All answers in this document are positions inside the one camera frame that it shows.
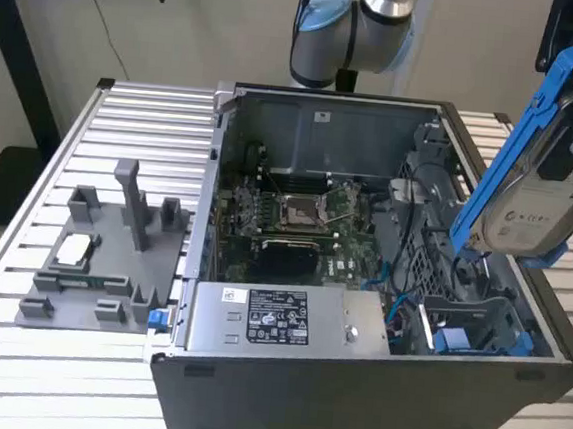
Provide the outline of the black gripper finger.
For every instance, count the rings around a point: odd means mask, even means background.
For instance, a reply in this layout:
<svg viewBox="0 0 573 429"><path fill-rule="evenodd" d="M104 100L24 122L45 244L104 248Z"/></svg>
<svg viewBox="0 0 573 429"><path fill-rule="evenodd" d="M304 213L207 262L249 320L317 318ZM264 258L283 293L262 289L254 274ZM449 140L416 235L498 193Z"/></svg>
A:
<svg viewBox="0 0 573 429"><path fill-rule="evenodd" d="M568 130L538 168L541 180L564 181L573 170L573 130Z"/></svg>

